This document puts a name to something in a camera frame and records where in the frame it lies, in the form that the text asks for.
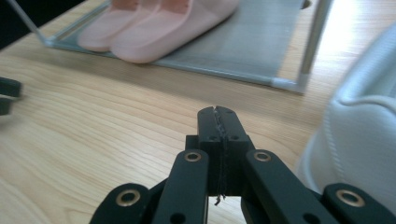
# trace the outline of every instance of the slipper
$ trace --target slipper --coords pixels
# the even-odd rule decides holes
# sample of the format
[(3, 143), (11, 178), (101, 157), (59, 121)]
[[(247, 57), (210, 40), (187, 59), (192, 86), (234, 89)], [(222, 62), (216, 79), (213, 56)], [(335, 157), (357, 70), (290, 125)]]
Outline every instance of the slipper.
[(159, 0), (112, 0), (109, 8), (78, 36), (78, 45), (91, 51), (110, 49), (111, 39), (155, 11)]
[(131, 63), (150, 63), (224, 21), (239, 0), (162, 0), (157, 10), (129, 26), (110, 50)]

